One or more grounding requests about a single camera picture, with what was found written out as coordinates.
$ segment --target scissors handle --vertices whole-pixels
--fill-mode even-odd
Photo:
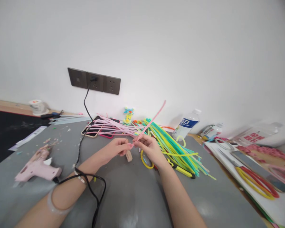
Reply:
[[[276,198],[279,197],[279,195],[276,192],[276,190],[272,186],[270,186],[270,184],[267,183],[267,181],[265,181],[263,178],[261,178],[260,176],[258,176],[254,172],[252,172],[251,170],[247,169],[244,166],[235,167],[235,169],[237,170],[237,172],[241,176],[241,178],[250,187],[252,187],[253,190],[255,190],[260,195],[262,195],[265,198],[270,199],[270,200],[274,200],[275,197]],[[261,182],[263,182],[270,190],[266,189],[266,187],[264,187],[264,185]]]

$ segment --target bracelet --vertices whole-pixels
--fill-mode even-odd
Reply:
[[[49,207],[50,211],[52,213],[55,213],[55,214],[59,214],[59,215],[66,215],[68,214],[74,207],[74,205],[72,205],[70,208],[66,209],[66,210],[59,210],[57,209],[53,202],[52,202],[52,195],[53,195],[53,191],[54,191],[54,188],[52,188],[52,190],[48,193],[48,197],[47,197],[47,206]]]
[[[81,180],[82,183],[84,183],[86,185],[86,182],[84,179],[82,179],[80,176],[78,177],[79,180]]]

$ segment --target bundle of pipe cleaners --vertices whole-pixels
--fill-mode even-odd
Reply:
[[[163,130],[159,125],[153,122],[157,115],[160,113],[160,111],[163,109],[165,103],[166,101],[153,119],[146,118],[144,119],[144,121],[141,122],[141,124],[132,122],[132,126],[127,126],[117,123],[112,119],[98,114],[102,119],[94,120],[93,127],[95,130],[111,130],[109,132],[99,132],[99,135],[114,134],[116,136],[132,136],[133,138],[135,138],[136,136],[139,136],[140,138],[142,134],[153,136],[157,140],[162,153],[166,154],[180,167],[187,170],[188,172],[194,173],[196,176],[200,176],[199,172],[201,171],[205,175],[216,180],[213,176],[209,174],[209,170],[203,166],[202,162],[200,161],[201,157],[198,155],[198,153],[195,153],[194,151],[186,148],[186,142],[184,139],[184,145],[182,146],[177,143],[179,137],[175,141],[165,130]]]

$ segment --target hand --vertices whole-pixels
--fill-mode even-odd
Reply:
[[[139,147],[148,155],[148,158],[158,167],[162,168],[165,165],[169,165],[168,161],[166,160],[164,154],[161,152],[159,145],[155,138],[143,134],[140,140],[137,141],[137,138],[133,139],[135,147]]]
[[[107,164],[116,155],[124,156],[127,150],[130,150],[128,145],[129,140],[126,138],[114,138],[105,147],[96,152],[93,157],[102,164]]]

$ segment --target toy figure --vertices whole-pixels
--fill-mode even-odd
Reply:
[[[131,118],[134,114],[134,108],[133,109],[128,109],[128,107],[124,108],[125,111],[124,113],[127,114],[126,118],[123,120],[123,124],[129,125],[131,123]]]

